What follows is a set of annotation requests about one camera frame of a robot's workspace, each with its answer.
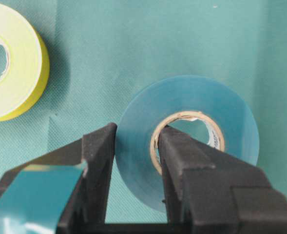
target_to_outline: tape roll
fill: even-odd
[[[0,121],[30,109],[43,93],[49,58],[40,35],[15,10],[0,4],[0,45],[7,65],[0,77]]]
[[[141,91],[125,110],[116,133],[116,161],[128,188],[146,205],[165,211],[158,134],[177,119],[201,120],[208,144],[253,165],[259,152],[254,117],[232,90],[199,76],[161,80]]]

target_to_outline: teal tape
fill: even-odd
[[[84,167],[24,168],[0,198],[0,234],[54,234]]]
[[[161,121],[182,112],[201,112],[220,128],[225,152],[253,165],[259,152],[254,117],[232,90],[214,80],[178,76],[141,91],[124,112],[116,133],[116,161],[128,188],[146,205],[165,211],[160,174],[150,157],[151,137]]]

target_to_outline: clamp jaw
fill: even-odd
[[[172,127],[159,139],[168,223],[104,224],[116,127],[110,123],[6,172],[0,197],[30,164],[76,165],[83,159],[88,169],[60,214],[57,234],[287,234],[286,198],[259,168]]]

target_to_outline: textured fabric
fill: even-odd
[[[250,106],[258,165],[287,195],[287,1],[2,0],[25,16],[51,60],[46,91],[26,114],[0,123],[0,177],[110,121],[163,78],[215,79]],[[107,222],[159,222],[114,165]]]

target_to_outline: teal fabric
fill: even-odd
[[[53,234],[87,164],[29,165],[0,198],[0,234]]]
[[[194,74],[234,90],[260,135],[258,165],[287,195],[287,1],[0,0],[24,15],[51,59],[48,87],[26,114],[0,123],[8,169],[117,124],[133,96]],[[113,168],[107,222],[159,222]]]

